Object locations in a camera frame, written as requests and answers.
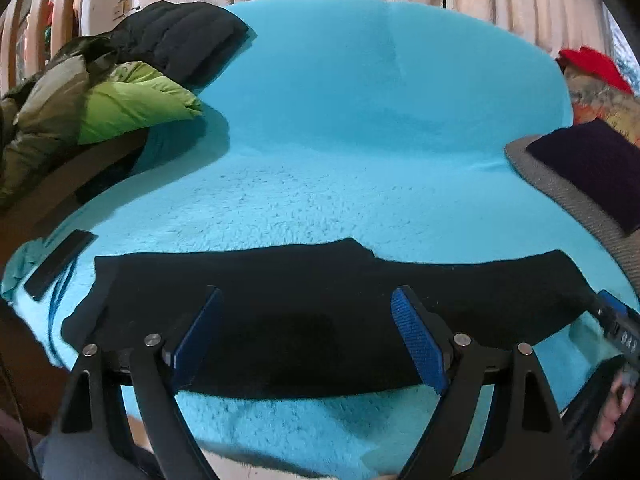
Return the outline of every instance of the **blue clamp pad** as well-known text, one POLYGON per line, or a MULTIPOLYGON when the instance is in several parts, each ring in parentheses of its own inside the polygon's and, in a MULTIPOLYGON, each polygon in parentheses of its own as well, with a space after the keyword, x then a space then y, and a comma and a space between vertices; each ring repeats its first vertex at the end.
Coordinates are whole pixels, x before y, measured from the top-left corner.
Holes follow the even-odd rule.
POLYGON ((628 316, 628 312, 626 310, 626 305, 622 303, 618 298, 616 298, 610 292, 606 290, 601 290, 598 293, 599 298, 607 305, 609 305, 613 310, 619 313, 622 316, 628 316))
POLYGON ((391 295, 391 314, 422 382, 441 395, 449 386, 442 351, 401 288, 391 295))
POLYGON ((220 290, 211 287, 202 310, 176 349, 172 363, 174 373, 171 380, 174 392, 188 386, 193 381, 214 337, 213 327, 217 325, 217 320, 221 315, 222 301, 220 290))

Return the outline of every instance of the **black cable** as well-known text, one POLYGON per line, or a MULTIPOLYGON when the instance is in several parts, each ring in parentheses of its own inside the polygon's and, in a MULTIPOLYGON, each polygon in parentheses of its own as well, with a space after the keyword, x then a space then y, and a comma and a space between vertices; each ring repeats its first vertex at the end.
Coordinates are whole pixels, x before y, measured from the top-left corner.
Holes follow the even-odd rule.
POLYGON ((36 472, 36 475, 40 477, 40 468, 38 468, 38 463, 36 462, 36 455, 33 452, 33 442, 31 441, 31 435, 29 434, 29 430, 26 424, 24 423, 22 408, 20 407, 20 402, 18 402, 18 395, 15 391, 14 381, 12 380, 9 370, 4 365, 1 352, 0 352, 0 374, 2 374, 2 378, 4 379, 4 383, 6 384, 9 395, 12 398, 12 401, 14 402, 15 412, 17 413, 18 421, 22 426, 22 432, 24 433, 24 439, 27 442, 27 450, 29 451, 29 457, 31 458, 31 462, 33 463, 33 469, 36 472))
POLYGON ((51 295, 51 300, 49 301, 49 321, 47 323, 47 342, 49 343, 49 352, 53 356, 56 366, 59 368, 66 368, 62 357, 58 353, 56 346, 53 343, 53 322, 56 319, 56 314, 60 307, 60 302, 62 298, 64 298, 66 290, 69 286, 69 282, 71 281, 71 277, 76 270, 76 265, 78 264, 78 257, 76 256, 71 263, 66 266, 66 269, 62 271, 60 277, 58 278, 56 285, 53 287, 53 294, 51 295))

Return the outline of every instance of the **red fabric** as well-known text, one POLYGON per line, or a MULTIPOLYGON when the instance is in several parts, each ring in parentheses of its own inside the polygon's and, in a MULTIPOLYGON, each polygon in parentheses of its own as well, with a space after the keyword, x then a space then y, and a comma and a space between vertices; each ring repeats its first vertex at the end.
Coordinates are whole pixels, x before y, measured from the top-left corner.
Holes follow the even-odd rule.
POLYGON ((45 22, 45 27, 49 27, 53 22, 53 4, 51 2, 47 2, 47 21, 45 22))
POLYGON ((601 52, 593 50, 588 46, 582 46, 580 50, 564 48, 560 51, 560 56, 577 66, 580 70, 596 75, 609 85, 628 94, 634 93, 629 83, 626 82, 618 71, 618 67, 613 63, 613 60, 601 52))

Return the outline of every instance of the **black fabric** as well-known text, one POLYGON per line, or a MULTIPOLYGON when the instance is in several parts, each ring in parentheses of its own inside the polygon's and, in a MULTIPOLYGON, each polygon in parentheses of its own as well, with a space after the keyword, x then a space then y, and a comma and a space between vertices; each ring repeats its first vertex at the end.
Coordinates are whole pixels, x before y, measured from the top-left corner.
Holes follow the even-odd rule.
POLYGON ((588 195, 625 234, 640 227, 640 150, 605 121, 560 128, 527 151, 588 195))
POLYGON ((190 389, 272 399, 376 392, 420 379, 396 330, 390 297, 410 285, 454 332, 486 346, 538 343, 580 316, 594 292, 561 251, 478 265, 403 264, 355 240, 245 251, 126 254, 95 259, 96 281, 62 327, 76 350, 105 304, 152 327, 202 305, 223 315, 190 389))
POLYGON ((155 2, 106 36, 118 63, 144 61, 182 86, 215 77, 247 38, 236 15, 205 2, 155 2))

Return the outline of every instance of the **purple pillow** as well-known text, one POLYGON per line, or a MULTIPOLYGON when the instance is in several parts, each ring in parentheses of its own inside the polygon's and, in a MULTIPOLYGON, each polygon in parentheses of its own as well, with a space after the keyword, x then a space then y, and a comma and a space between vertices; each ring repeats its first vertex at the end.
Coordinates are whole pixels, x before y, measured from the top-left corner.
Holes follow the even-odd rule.
POLYGON ((640 227, 640 150, 606 122, 560 128, 527 151, 588 195, 625 234, 640 227))

